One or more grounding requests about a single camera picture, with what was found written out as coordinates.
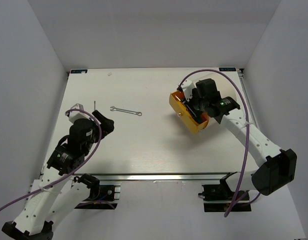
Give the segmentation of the yellow drawer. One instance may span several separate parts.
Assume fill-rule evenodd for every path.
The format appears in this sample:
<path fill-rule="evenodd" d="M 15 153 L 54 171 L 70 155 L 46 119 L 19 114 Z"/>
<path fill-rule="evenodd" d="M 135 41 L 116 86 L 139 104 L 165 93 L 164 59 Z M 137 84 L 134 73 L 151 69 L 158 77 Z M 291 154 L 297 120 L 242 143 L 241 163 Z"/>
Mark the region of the yellow drawer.
<path fill-rule="evenodd" d="M 198 114 L 198 121 L 190 114 L 190 111 L 181 102 L 185 98 L 183 92 L 175 91 L 169 95 L 169 105 L 176 112 L 186 128 L 192 133 L 197 134 L 205 129 L 210 121 L 210 117 L 205 113 Z"/>

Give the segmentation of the large green-handled screwdriver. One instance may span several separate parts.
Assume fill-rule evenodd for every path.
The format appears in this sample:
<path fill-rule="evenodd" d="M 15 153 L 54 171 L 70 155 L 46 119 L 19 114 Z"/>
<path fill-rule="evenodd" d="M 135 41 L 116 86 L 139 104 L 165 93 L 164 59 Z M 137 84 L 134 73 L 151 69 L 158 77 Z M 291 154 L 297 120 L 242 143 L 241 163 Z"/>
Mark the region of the large green-handled screwdriver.
<path fill-rule="evenodd" d="M 194 102 L 192 100 L 190 100 L 190 101 L 192 102 L 192 110 L 187 110 L 186 109 L 189 112 L 189 114 L 193 113 L 194 111 L 200 111 L 200 110 L 196 109 Z"/>

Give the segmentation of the white cylindrical drawer cabinet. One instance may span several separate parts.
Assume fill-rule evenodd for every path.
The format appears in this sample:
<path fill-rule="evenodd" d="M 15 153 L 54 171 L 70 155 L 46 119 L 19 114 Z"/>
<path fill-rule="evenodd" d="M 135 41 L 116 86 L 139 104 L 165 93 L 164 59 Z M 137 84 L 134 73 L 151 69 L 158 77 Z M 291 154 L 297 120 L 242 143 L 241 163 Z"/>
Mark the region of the white cylindrical drawer cabinet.
<path fill-rule="evenodd" d="M 192 95 L 209 101 L 207 115 L 218 123 L 223 116 L 240 107 L 237 103 L 235 88 L 225 77 L 211 73 L 207 78 L 200 79 L 194 84 L 196 88 L 192 90 Z"/>

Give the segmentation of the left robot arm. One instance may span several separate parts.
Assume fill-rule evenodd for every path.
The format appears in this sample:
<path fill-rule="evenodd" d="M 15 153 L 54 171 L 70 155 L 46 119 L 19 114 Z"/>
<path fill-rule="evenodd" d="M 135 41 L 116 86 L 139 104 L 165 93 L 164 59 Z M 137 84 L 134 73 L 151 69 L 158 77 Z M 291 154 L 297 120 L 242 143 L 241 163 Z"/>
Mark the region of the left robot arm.
<path fill-rule="evenodd" d="M 45 164 L 38 189 L 28 194 L 22 212 L 1 229 L 14 240 L 50 240 L 76 207 L 105 202 L 107 194 L 102 193 L 99 179 L 87 173 L 77 177 L 69 191 L 62 193 L 62 189 L 96 152 L 101 140 L 114 131 L 114 121 L 98 110 L 88 113 L 74 108 L 65 114 L 72 125 Z"/>

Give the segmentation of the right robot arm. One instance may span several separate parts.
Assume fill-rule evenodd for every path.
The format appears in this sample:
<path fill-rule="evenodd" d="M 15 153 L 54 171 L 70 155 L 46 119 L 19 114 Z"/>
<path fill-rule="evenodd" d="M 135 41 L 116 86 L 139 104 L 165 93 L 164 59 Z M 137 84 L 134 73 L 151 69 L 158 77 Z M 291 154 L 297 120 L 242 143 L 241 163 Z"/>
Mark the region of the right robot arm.
<path fill-rule="evenodd" d="M 185 80 L 179 90 L 184 102 L 196 112 L 207 114 L 230 131 L 244 146 L 244 156 L 252 156 L 257 170 L 231 173 L 220 180 L 220 195 L 230 200 L 238 191 L 258 191 L 268 196 L 295 178 L 297 155 L 284 150 L 246 120 L 246 112 L 231 96 L 222 97 L 216 82 L 211 79 L 192 83 Z"/>

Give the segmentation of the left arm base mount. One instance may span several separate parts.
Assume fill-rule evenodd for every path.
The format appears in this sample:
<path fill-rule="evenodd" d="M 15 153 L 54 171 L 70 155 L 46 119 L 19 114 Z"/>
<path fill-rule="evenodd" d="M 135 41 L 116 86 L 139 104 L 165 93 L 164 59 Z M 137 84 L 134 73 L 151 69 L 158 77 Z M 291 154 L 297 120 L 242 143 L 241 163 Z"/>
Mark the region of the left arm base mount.
<path fill-rule="evenodd" d="M 120 185 L 100 184 L 98 190 L 90 194 L 75 209 L 80 210 L 115 210 L 120 199 Z"/>

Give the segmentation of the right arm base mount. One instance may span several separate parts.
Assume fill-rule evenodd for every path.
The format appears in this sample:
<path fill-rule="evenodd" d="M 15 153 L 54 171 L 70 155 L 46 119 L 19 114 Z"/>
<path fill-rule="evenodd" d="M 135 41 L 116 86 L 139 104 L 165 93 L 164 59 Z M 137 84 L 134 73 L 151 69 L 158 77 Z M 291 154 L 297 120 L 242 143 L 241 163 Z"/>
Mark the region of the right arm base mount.
<path fill-rule="evenodd" d="M 202 192 L 198 193 L 198 197 L 203 200 L 203 208 L 205 213 L 225 213 L 229 208 L 234 192 L 227 194 L 222 192 L 219 185 L 205 184 L 202 185 Z M 237 204 L 235 204 L 232 212 L 251 212 L 252 208 L 249 204 L 250 196 L 247 193 Z"/>

